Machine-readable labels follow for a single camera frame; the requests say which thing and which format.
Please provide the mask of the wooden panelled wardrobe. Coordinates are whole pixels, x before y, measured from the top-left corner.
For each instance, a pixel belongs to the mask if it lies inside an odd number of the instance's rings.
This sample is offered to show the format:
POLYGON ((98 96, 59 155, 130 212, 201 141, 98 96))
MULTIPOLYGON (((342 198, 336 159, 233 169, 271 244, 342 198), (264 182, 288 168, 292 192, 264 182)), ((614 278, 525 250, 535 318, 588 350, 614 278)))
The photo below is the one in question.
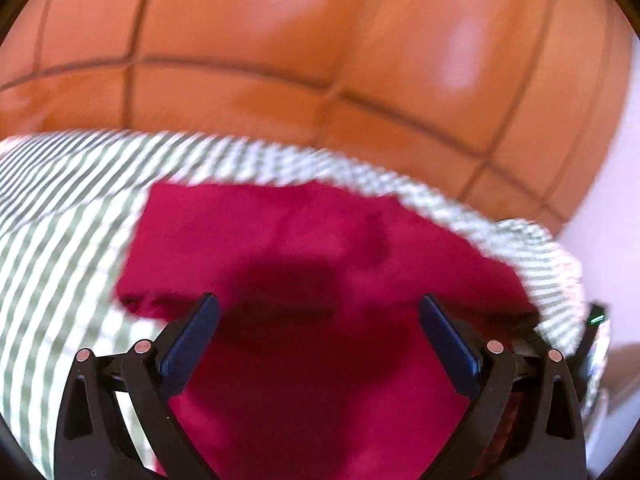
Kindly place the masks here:
POLYGON ((558 232, 623 113, 615 0, 10 0, 1 133, 224 132, 558 232))

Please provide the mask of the red long-sleeve garment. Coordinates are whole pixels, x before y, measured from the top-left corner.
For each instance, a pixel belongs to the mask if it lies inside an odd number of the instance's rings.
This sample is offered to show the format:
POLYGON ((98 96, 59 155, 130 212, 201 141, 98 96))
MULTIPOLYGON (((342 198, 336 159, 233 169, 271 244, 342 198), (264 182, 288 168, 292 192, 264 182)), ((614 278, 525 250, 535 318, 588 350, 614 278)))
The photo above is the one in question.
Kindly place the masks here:
POLYGON ((317 182, 153 185, 115 294, 220 324, 170 402, 224 479, 414 479, 469 402, 427 342, 427 294, 487 339, 539 318, 510 266, 404 208, 317 182))

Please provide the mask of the green white checkered bedspread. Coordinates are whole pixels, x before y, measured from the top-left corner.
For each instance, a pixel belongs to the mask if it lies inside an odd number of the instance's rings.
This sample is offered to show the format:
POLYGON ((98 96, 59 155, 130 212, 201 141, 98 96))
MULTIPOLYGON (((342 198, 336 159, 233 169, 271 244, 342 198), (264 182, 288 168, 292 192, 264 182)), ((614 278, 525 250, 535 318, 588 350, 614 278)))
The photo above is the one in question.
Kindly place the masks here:
POLYGON ((510 266, 539 308, 538 335, 573 353, 589 313, 582 267, 539 224, 492 222, 409 177, 328 150, 183 132, 72 130, 1 144, 1 413, 53 474, 58 406, 77 349, 119 352, 158 332, 114 303, 132 230, 159 180, 319 181, 402 206, 510 266))

